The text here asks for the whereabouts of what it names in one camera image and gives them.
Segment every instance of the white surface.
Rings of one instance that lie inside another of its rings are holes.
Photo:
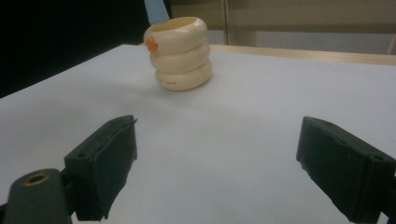
[[[348,223],[295,160],[303,116],[396,157],[396,67],[212,52],[183,92],[121,46],[0,100],[0,203],[18,177],[63,169],[106,121],[138,118],[138,159],[102,223]]]

